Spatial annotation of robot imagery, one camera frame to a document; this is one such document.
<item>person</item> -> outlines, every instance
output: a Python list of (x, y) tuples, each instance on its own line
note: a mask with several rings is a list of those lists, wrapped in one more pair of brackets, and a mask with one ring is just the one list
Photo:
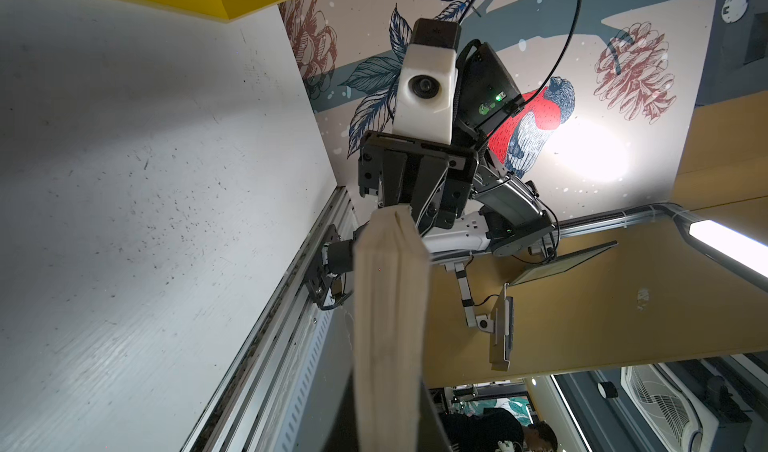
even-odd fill
[(556, 452), (558, 438), (546, 422), (523, 427), (509, 410), (485, 408), (482, 415), (444, 414), (443, 429), (457, 452), (495, 452), (510, 442), (515, 452)]

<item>pine cone illustration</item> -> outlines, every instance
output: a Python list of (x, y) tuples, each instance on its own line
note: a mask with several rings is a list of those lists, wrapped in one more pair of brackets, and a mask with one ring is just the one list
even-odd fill
[(619, 106), (626, 120), (642, 112), (656, 122), (677, 99), (669, 96), (674, 75), (664, 73), (668, 48), (664, 34), (652, 30), (650, 22), (623, 29), (594, 65), (600, 84), (594, 94), (609, 100), (609, 109)]

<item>fluorescent light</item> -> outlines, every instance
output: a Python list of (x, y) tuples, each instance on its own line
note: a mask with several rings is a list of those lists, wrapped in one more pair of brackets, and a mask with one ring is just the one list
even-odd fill
[(576, 430), (578, 431), (579, 437), (581, 437), (581, 441), (584, 442), (584, 446), (587, 447), (587, 450), (589, 452), (592, 452), (592, 447), (589, 447), (589, 442), (587, 442), (587, 436), (584, 435), (584, 431), (581, 429), (581, 426), (578, 424), (578, 420), (576, 420), (576, 416), (574, 415), (574, 412), (571, 410), (571, 405), (568, 403), (568, 400), (565, 398), (565, 394), (563, 394), (562, 389), (560, 389), (560, 384), (558, 384), (558, 380), (553, 375), (550, 375), (549, 377), (552, 379), (554, 388), (558, 390), (560, 399), (563, 401), (563, 405), (565, 405), (565, 409), (568, 411), (568, 415), (571, 416), (571, 421), (573, 421), (574, 426), (576, 426)]
[(711, 220), (694, 222), (690, 234), (733, 260), (768, 277), (768, 247)]

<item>wall mural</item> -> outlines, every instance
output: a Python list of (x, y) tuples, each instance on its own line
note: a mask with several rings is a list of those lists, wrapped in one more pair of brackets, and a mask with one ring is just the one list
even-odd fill
[[(280, 13), (336, 179), (356, 188), (360, 139), (390, 130), (411, 24), (456, 21), (470, 0), (288, 0)], [(694, 108), (715, 0), (584, 0), (542, 93), (490, 149), (560, 218), (668, 198)], [(530, 95), (575, 0), (477, 0), (459, 49), (489, 42)]]

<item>camera lens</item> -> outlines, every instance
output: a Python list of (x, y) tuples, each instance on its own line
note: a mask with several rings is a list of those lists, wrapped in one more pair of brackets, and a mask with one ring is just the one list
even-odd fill
[(430, 76), (413, 77), (409, 85), (413, 93), (422, 99), (431, 99), (440, 91), (440, 84)]

